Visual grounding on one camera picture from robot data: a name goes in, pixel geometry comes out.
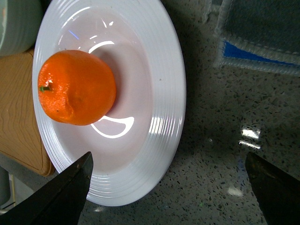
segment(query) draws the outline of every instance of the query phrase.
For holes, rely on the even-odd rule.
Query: wooden surface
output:
[[[48,176],[54,167],[34,114],[32,62],[33,50],[0,58],[0,153]]]

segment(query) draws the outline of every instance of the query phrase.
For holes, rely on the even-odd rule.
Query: white container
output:
[[[0,166],[0,205],[10,199],[10,186],[8,172]]]
[[[0,0],[0,56],[33,46],[42,18],[39,0]]]

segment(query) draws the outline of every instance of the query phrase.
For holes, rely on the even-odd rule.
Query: gray towel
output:
[[[247,52],[300,65],[300,0],[223,0],[216,34]]]

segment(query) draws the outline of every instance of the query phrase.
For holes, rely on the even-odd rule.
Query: white bowl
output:
[[[0,56],[29,49],[43,18],[39,0],[0,0],[0,13]]]
[[[116,102],[94,124],[57,123],[41,108],[38,73],[64,49],[89,52],[112,68]],[[186,102],[179,41],[159,0],[53,0],[37,37],[32,87],[38,128],[57,171],[92,152],[89,201],[125,205],[158,184],[178,147]]]

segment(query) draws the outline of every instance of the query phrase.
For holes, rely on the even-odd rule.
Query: granite countertop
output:
[[[159,184],[122,207],[86,202],[79,224],[266,224],[245,169],[249,151],[300,180],[300,78],[214,68],[218,15],[202,23],[205,1],[162,0],[178,33],[187,111],[174,160]],[[259,138],[242,135],[253,130]],[[33,190],[44,178],[0,156]]]

